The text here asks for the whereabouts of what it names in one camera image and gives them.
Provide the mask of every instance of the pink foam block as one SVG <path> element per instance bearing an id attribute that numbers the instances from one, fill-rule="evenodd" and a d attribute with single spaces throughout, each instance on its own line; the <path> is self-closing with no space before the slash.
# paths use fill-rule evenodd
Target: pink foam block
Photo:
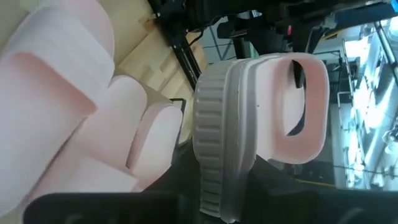
<path id="1" fill-rule="evenodd" d="M 126 168 L 131 143 L 147 106 L 144 89 L 133 78 L 113 78 L 98 110 L 69 140 L 69 145 L 116 167 Z"/>
<path id="2" fill-rule="evenodd" d="M 181 110 L 171 104 L 156 103 L 145 112 L 127 160 L 139 179 L 138 189 L 147 188 L 170 167 L 181 122 Z"/>
<path id="3" fill-rule="evenodd" d="M 95 111 L 113 74 L 109 53 L 73 13 L 39 8 L 1 55 L 0 215 L 21 202 Z"/>
<path id="4" fill-rule="evenodd" d="M 58 0 L 45 3 L 46 7 L 61 7 L 71 12 L 81 24 L 114 56 L 114 35 L 111 20 L 97 0 Z"/>
<path id="5" fill-rule="evenodd" d="M 85 154 L 66 147 L 33 191 L 30 200 L 62 192 L 130 192 L 136 179 Z"/>

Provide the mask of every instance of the metal bracket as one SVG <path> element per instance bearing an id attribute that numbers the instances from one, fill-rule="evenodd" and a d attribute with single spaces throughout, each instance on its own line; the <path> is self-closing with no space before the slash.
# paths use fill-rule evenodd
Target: metal bracket
<path id="1" fill-rule="evenodd" d="M 148 0 L 148 2 L 155 14 L 157 25 L 173 48 L 190 86 L 195 90 L 201 71 L 186 38 L 188 30 L 183 23 L 185 1 Z"/>
<path id="2" fill-rule="evenodd" d="M 185 107 L 187 106 L 187 101 L 183 98 L 172 98 L 170 99 L 170 101 L 172 103 L 174 102 L 181 102 L 181 112 L 182 112 L 182 118 L 184 116 L 184 112 L 185 112 Z M 177 161 L 177 159 L 179 158 L 179 149 L 180 149 L 180 135 L 181 135 L 181 129 L 182 129 L 182 122 L 181 122 L 181 126 L 180 126 L 180 131 L 178 132 L 178 136 L 177 136 L 177 140 L 175 141 L 175 147 L 174 147 L 174 152 L 173 152 L 173 156 L 172 156 L 172 164 Z"/>

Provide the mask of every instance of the wooden surface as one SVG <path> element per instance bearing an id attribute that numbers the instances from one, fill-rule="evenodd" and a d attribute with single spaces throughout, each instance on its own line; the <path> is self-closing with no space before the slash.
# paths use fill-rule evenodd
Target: wooden surface
<path id="1" fill-rule="evenodd" d="M 147 0 L 99 0 L 113 23 L 115 62 L 119 72 L 128 74 L 167 98 L 184 98 L 180 141 L 191 136 L 193 91 L 173 50 L 152 19 Z M 190 42 L 197 34 L 188 34 Z M 192 45 L 202 71 L 207 67 L 205 53 L 197 42 Z"/>

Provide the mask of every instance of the black surface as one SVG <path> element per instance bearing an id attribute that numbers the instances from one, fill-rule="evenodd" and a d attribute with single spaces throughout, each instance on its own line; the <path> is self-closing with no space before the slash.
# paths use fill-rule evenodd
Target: black surface
<path id="1" fill-rule="evenodd" d="M 28 206 L 24 223 L 222 223 L 199 212 L 199 165 L 191 144 L 182 151 L 141 194 L 48 195 Z M 393 224 L 398 219 L 396 192 L 309 190 L 258 156 L 246 189 L 245 224 Z"/>

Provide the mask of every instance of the plywood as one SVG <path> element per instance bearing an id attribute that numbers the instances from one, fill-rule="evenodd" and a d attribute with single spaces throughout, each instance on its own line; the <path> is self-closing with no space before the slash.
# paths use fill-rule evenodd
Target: plywood
<path id="1" fill-rule="evenodd" d="M 19 1 L 1 0 L 0 3 L 0 52 L 5 46 L 9 36 L 17 29 L 18 25 L 28 14 L 20 7 Z"/>
<path id="2" fill-rule="evenodd" d="M 112 20 L 115 34 L 115 62 L 119 71 L 160 92 L 167 98 L 184 98 L 184 114 L 180 141 L 192 133 L 193 90 L 173 50 L 156 26 L 147 0 L 99 0 Z M 197 34 L 188 34 L 192 41 Z M 192 45 L 202 70 L 207 67 L 205 53 L 199 43 Z"/>

